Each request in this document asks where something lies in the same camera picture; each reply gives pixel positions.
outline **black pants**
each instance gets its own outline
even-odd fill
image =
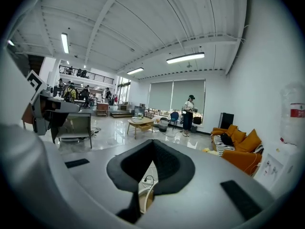
[[[193,124],[193,114],[190,112],[186,112],[183,116],[183,129],[191,130]]]

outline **water bottle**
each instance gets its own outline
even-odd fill
[[[290,83],[281,90],[282,117],[280,136],[284,143],[305,145],[305,87]]]

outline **trash bin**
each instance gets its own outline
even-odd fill
[[[159,131],[166,132],[168,126],[167,118],[161,118],[159,122]]]
[[[192,133],[196,133],[196,131],[197,131],[197,127],[194,126],[194,125],[192,125],[191,132],[192,132]]]

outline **white shirt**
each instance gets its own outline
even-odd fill
[[[186,105],[187,108],[194,108],[194,104],[190,101],[186,101],[184,105]]]

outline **red label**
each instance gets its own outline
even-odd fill
[[[305,110],[291,109],[290,117],[305,118]]]

